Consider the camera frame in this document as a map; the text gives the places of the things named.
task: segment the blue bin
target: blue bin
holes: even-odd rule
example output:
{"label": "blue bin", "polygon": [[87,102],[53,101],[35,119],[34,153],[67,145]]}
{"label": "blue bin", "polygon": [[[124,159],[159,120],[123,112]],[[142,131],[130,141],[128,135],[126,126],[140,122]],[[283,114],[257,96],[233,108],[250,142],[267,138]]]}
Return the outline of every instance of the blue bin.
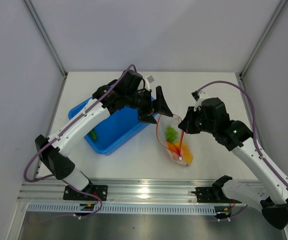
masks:
{"label": "blue bin", "polygon": [[[72,119],[78,114],[89,99],[71,109],[68,118]],[[96,141],[92,141],[89,133],[85,139],[98,154],[110,155],[147,126],[147,123],[138,122],[136,109],[124,107],[94,127],[97,135]]]}

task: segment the white table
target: white table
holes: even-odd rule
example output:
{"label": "white table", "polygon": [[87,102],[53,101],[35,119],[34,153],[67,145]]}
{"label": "white table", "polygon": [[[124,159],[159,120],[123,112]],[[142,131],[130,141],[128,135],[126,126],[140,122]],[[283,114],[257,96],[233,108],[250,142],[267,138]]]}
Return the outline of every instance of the white table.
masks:
{"label": "white table", "polygon": [[[83,102],[100,86],[117,79],[121,72],[70,72],[52,126],[52,133],[68,121],[71,108]],[[152,75],[153,96],[161,85],[168,106],[174,114],[184,117],[188,106],[195,100],[191,93],[215,80],[237,84],[234,73],[214,72],[140,72]],[[219,97],[226,105],[231,119],[241,120],[248,126],[246,110],[240,92],[226,84],[209,86],[205,91]],[[113,154],[100,155],[82,139],[68,156],[85,175],[99,179],[154,179],[154,180],[214,180],[229,175],[237,180],[255,180],[246,165],[218,144],[212,135],[201,133],[185,135],[189,140],[193,163],[183,167],[172,162],[157,142],[156,125],[150,124]],[[39,176],[49,174],[42,165]]]}

